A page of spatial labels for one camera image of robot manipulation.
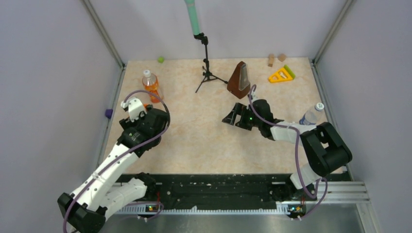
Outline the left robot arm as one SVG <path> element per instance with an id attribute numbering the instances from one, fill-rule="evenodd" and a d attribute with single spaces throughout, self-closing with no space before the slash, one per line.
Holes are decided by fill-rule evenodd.
<path id="1" fill-rule="evenodd" d="M 100 166 L 71 193 L 57 200 L 63 217 L 63 232 L 71 225 L 78 233 L 98 233 L 117 211 L 134 200 L 154 198 L 156 188 L 145 173 L 138 174 L 125 186 L 111 191 L 123 172 L 144 152 L 157 146 L 171 122 L 168 108 L 143 107 L 136 119 L 119 121 L 123 131 L 110 154 Z"/>

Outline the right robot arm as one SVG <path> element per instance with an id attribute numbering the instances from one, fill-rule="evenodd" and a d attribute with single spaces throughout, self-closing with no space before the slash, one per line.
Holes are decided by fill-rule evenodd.
<path id="1" fill-rule="evenodd" d="M 268 102 L 263 99 L 250 105 L 237 102 L 222 122 L 249 131 L 256 127 L 264 138 L 294 145 L 296 172 L 281 189 L 280 201 L 298 200 L 304 193 L 315 199 L 319 182 L 353 159 L 332 124 L 300 125 L 274 118 Z"/>

